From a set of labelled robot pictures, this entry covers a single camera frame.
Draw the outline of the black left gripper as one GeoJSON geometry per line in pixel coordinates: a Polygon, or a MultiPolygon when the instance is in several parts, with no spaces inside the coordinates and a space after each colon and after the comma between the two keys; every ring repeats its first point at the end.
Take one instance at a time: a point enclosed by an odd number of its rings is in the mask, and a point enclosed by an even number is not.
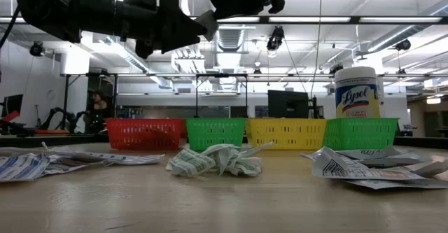
{"type": "MultiPolygon", "coordinates": [[[[207,29],[185,15],[179,7],[179,0],[160,0],[160,12],[165,24],[187,34],[162,34],[160,50],[166,53],[185,46],[197,44],[200,37],[191,34],[205,34],[207,29]]],[[[146,59],[153,53],[153,27],[157,16],[157,0],[117,0],[115,3],[114,34],[121,41],[136,40],[135,53],[146,59]]]]}

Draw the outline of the red plastic basket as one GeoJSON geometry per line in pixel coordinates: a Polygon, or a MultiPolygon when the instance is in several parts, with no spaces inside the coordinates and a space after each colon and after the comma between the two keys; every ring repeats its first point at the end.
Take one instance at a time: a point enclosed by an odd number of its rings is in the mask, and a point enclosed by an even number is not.
{"type": "Polygon", "coordinates": [[[184,119],[110,118],[106,128],[116,150],[177,150],[187,137],[184,119]]]}

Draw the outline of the green plastic basket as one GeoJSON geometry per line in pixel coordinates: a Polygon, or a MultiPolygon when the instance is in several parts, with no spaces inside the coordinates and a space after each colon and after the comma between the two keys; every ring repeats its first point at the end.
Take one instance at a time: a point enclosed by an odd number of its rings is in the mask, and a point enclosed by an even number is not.
{"type": "Polygon", "coordinates": [[[190,149],[202,152],[210,146],[241,146],[245,118],[187,118],[185,120],[190,149]]]}
{"type": "Polygon", "coordinates": [[[393,144],[397,126],[397,118],[328,120],[323,146],[333,150],[384,149],[393,144]]]}

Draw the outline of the person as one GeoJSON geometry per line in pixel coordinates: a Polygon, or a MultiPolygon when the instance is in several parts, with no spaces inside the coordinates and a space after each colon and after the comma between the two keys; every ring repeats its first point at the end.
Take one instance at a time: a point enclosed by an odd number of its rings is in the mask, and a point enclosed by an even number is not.
{"type": "Polygon", "coordinates": [[[104,129],[105,119],[109,115],[109,106],[101,91],[92,93],[92,103],[87,108],[84,121],[85,132],[88,134],[96,134],[104,129]]]}

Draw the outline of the black computer monitor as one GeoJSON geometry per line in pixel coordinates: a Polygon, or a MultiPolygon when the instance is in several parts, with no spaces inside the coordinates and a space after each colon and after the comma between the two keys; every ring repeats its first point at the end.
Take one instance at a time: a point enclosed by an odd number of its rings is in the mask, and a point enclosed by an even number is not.
{"type": "Polygon", "coordinates": [[[13,113],[17,113],[19,115],[21,112],[22,100],[23,94],[4,97],[0,101],[1,117],[5,118],[6,116],[13,113]]]}
{"type": "Polygon", "coordinates": [[[268,113],[271,118],[308,118],[309,98],[305,92],[268,90],[268,113]]]}

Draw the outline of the yellow plastic basket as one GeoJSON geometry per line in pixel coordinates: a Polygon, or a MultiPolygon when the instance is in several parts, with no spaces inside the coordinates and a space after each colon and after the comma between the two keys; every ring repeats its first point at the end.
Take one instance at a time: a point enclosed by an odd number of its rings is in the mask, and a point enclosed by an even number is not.
{"type": "Polygon", "coordinates": [[[246,135],[254,147],[273,142],[270,150],[318,150],[326,123],[326,119],[249,118],[246,135]]]}

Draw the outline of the Lysol wipes canister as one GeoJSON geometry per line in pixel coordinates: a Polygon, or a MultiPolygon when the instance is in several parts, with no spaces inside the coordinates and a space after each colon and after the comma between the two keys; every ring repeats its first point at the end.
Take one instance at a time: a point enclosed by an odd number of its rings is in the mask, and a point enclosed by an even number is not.
{"type": "Polygon", "coordinates": [[[335,73],[337,118],[379,118],[379,95],[375,69],[356,66],[335,73]]]}

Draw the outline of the red flat object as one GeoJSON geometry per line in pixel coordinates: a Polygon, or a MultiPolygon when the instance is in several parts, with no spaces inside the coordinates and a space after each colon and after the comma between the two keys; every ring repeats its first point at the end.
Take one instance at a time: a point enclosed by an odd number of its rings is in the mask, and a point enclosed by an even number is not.
{"type": "Polygon", "coordinates": [[[10,122],[19,116],[20,114],[17,111],[13,111],[12,113],[7,114],[5,117],[2,117],[1,121],[10,122]]]}

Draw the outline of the silver ventilation duct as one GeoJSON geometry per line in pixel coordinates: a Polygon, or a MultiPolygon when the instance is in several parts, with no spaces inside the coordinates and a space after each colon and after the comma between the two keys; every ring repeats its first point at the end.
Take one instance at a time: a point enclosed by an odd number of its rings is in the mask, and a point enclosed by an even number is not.
{"type": "Polygon", "coordinates": [[[249,32],[255,26],[248,24],[224,24],[218,27],[211,49],[212,74],[218,74],[218,86],[223,91],[238,91],[237,77],[230,74],[245,74],[242,66],[244,55],[249,53],[249,32]]]}

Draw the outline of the black overhead frame beam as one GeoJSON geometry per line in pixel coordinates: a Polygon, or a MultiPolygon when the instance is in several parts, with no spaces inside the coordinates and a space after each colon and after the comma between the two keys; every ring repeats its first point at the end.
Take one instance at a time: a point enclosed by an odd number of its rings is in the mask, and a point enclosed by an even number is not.
{"type": "MultiPolygon", "coordinates": [[[[8,24],[12,20],[12,16],[0,16],[0,24],[8,24]]],[[[112,23],[108,23],[106,20],[81,20],[79,25],[86,24],[115,24],[117,20],[112,20],[112,23]]],[[[174,20],[135,20],[137,24],[162,24],[161,22],[175,22],[174,20]]],[[[448,25],[448,16],[240,16],[231,17],[227,19],[221,19],[216,21],[218,24],[344,24],[344,25],[356,25],[356,24],[380,24],[380,25],[448,25]]]]}

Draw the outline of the black background workstation frame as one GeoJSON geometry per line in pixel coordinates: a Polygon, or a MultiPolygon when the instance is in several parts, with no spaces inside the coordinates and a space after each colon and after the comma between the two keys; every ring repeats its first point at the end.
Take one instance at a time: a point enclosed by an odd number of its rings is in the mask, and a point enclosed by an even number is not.
{"type": "Polygon", "coordinates": [[[171,88],[160,88],[146,74],[63,74],[64,99],[62,105],[74,107],[76,97],[86,97],[87,87],[74,88],[88,82],[88,78],[102,78],[112,84],[113,103],[119,106],[192,106],[194,115],[202,115],[203,106],[242,106],[247,116],[256,114],[257,106],[267,106],[266,92],[197,92],[194,83],[175,83],[171,88]]]}

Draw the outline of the black table edge rail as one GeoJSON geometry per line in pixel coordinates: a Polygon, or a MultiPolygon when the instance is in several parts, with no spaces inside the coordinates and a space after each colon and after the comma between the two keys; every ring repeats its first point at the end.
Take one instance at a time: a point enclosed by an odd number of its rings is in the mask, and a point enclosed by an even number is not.
{"type": "MultiPolygon", "coordinates": [[[[45,142],[47,146],[65,146],[84,143],[108,143],[109,138],[102,135],[80,135],[80,136],[0,136],[0,148],[36,148],[45,142]]],[[[448,150],[447,138],[414,138],[407,136],[396,136],[393,145],[407,146],[413,148],[434,148],[448,150]]]]}

